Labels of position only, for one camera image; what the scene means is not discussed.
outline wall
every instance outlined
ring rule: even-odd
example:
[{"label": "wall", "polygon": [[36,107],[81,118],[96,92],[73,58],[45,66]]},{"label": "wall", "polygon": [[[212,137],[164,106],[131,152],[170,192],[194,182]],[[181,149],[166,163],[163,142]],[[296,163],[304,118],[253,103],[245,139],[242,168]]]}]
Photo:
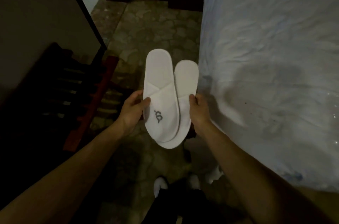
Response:
[{"label": "wall", "polygon": [[100,48],[76,0],[1,0],[0,103],[52,42],[87,63]]}]

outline white slipper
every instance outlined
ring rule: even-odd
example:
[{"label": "white slipper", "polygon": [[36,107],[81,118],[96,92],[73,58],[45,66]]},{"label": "white slipper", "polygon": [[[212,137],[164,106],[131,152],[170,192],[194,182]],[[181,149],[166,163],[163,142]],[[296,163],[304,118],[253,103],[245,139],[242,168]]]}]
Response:
[{"label": "white slipper", "polygon": [[189,128],[191,127],[191,118],[189,116],[189,95],[196,94],[199,79],[198,65],[190,60],[182,60],[174,70],[175,86],[178,95],[180,123],[176,136],[168,142],[157,142],[160,146],[167,149],[177,147],[184,141]]},{"label": "white slipper", "polygon": [[144,110],[148,133],[157,143],[170,141],[178,132],[180,117],[172,59],[166,50],[154,49],[147,55],[143,97],[150,97]]}]

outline bed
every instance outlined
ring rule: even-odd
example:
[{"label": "bed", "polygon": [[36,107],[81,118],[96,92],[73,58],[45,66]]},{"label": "bed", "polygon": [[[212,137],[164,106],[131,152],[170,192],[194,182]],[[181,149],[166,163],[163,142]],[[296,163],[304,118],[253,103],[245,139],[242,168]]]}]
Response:
[{"label": "bed", "polygon": [[238,146],[293,185],[339,191],[339,0],[204,0],[199,71]]}]

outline hand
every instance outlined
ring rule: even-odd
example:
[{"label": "hand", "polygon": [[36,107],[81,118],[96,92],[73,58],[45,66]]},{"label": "hand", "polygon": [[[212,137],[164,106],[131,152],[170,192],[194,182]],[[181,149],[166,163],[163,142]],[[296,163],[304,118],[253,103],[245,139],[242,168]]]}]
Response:
[{"label": "hand", "polygon": [[142,111],[150,105],[150,98],[147,97],[140,102],[138,99],[141,96],[143,90],[133,92],[129,98],[127,98],[122,106],[120,115],[116,122],[120,123],[123,129],[123,136],[131,134],[137,125]]},{"label": "hand", "polygon": [[203,95],[197,94],[196,96],[189,96],[189,115],[194,125],[195,132],[203,137],[203,128],[210,124],[210,111],[206,99]]}]

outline printed logo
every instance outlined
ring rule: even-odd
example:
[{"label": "printed logo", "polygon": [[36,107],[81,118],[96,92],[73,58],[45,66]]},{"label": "printed logo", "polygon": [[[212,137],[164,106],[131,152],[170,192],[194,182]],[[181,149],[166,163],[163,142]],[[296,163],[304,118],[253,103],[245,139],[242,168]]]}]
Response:
[{"label": "printed logo", "polygon": [[155,117],[158,120],[158,123],[162,120],[161,112],[159,111],[154,111],[155,112]]}]

